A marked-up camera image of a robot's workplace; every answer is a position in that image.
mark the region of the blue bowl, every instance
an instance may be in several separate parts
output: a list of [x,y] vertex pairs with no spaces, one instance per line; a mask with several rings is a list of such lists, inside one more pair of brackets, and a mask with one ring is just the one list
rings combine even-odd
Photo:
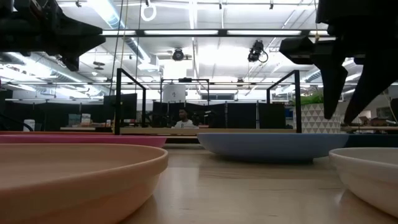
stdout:
[[198,133],[200,144],[222,156],[244,161],[311,161],[344,147],[349,134]]

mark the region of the security camera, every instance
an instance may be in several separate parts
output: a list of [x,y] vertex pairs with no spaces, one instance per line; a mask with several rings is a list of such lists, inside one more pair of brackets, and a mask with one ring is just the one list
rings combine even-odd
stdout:
[[261,57],[262,54],[266,54],[267,55],[267,53],[264,51],[264,44],[262,43],[262,40],[256,40],[255,43],[253,44],[253,47],[250,48],[248,61],[249,62],[260,61],[260,57]]
[[184,53],[182,52],[182,49],[175,49],[173,53],[173,60],[176,62],[182,61],[184,59]]

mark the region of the white bowl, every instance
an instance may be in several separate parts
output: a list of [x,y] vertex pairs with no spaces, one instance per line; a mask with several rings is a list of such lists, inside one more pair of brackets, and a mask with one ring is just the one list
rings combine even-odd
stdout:
[[350,191],[398,217],[398,148],[335,149],[329,157]]

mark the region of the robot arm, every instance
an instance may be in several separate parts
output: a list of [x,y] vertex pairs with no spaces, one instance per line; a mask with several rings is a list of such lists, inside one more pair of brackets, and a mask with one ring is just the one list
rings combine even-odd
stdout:
[[67,17],[56,0],[0,2],[0,52],[60,55],[67,68],[77,71],[79,56],[106,41],[101,34],[99,27]]
[[328,33],[336,39],[312,43],[303,35],[282,41],[280,52],[292,62],[320,69],[326,119],[335,112],[345,84],[345,58],[363,65],[346,110],[347,124],[398,79],[397,8],[396,1],[375,5],[372,0],[320,0],[317,23],[328,24]]

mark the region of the table surface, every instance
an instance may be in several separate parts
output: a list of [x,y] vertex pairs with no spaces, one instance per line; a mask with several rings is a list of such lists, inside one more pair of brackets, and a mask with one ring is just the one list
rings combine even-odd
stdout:
[[398,223],[345,190],[327,157],[272,165],[201,149],[170,149],[169,156],[154,196],[122,224]]
[[238,129],[238,128],[120,128],[121,134],[186,134],[198,133],[296,133],[295,129]]
[[61,131],[95,131],[93,127],[61,127]]

